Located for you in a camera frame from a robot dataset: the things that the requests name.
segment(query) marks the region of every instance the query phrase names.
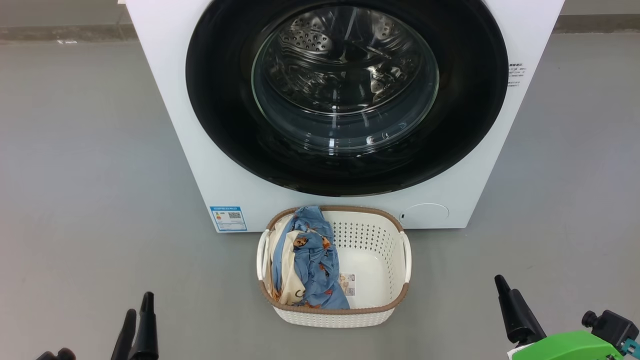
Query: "door glass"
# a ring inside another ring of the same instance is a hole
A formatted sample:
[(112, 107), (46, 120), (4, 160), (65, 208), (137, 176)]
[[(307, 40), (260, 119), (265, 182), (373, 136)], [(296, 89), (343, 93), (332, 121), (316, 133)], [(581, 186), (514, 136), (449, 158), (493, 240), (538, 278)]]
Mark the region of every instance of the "door glass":
[(412, 28), (374, 10), (320, 8), (286, 20), (256, 55), (253, 95), (292, 143), (364, 154), (406, 136), (438, 91), (433, 52)]

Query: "white plastic basket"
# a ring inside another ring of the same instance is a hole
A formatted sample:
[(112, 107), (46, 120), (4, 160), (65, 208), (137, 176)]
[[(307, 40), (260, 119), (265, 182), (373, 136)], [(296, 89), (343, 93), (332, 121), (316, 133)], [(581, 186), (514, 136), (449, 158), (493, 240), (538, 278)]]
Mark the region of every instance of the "white plastic basket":
[(354, 206), (321, 206), (333, 227), (341, 274), (355, 275), (348, 310), (311, 309), (276, 302), (264, 284), (269, 260), (267, 237), (288, 209), (267, 226), (258, 243), (256, 271), (262, 294), (286, 322), (314, 327), (365, 327), (383, 323), (402, 302), (411, 278), (411, 246), (400, 223), (388, 213)]

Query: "floor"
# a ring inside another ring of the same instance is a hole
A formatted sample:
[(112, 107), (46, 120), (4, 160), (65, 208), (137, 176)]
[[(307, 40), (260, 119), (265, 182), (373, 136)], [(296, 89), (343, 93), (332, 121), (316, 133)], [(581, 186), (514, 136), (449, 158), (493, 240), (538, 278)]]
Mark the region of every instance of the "floor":
[(0, 48), (0, 348), (107, 359), (156, 293), (161, 359), (506, 358), (493, 276), (548, 334), (640, 323), (640, 34), (554, 35), (471, 223), (411, 231), (388, 322), (281, 321), (254, 234), (216, 234), (139, 44)]

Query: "blue cloth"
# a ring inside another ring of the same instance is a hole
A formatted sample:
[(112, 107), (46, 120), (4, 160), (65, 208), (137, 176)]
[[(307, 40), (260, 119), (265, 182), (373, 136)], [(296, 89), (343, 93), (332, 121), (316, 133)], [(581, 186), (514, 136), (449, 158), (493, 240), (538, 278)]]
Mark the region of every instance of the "blue cloth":
[[(338, 252), (333, 243), (333, 229), (324, 219), (318, 206), (304, 206), (294, 213), (283, 231), (274, 259), (282, 258), (286, 233), (300, 230), (294, 241), (294, 269), (305, 286), (305, 294), (298, 306), (321, 309), (349, 309), (349, 302), (340, 287)], [(281, 284), (281, 261), (272, 264), (276, 289)]]

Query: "basket handle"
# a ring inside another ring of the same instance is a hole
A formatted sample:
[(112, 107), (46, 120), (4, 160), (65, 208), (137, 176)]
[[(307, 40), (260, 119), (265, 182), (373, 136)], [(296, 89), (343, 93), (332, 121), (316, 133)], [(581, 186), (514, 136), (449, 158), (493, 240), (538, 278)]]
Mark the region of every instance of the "basket handle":
[(262, 281), (266, 270), (267, 263), (265, 262), (265, 257), (267, 255), (266, 245), (268, 234), (269, 230), (265, 230), (262, 236), (260, 236), (260, 242), (258, 242), (258, 254), (255, 257), (255, 271), (258, 274), (258, 281)]
[(409, 244), (409, 238), (404, 231), (401, 231), (400, 235), (402, 236), (404, 245), (404, 268), (406, 269), (404, 272), (406, 274), (404, 276), (404, 282), (407, 283), (411, 280), (411, 244)]

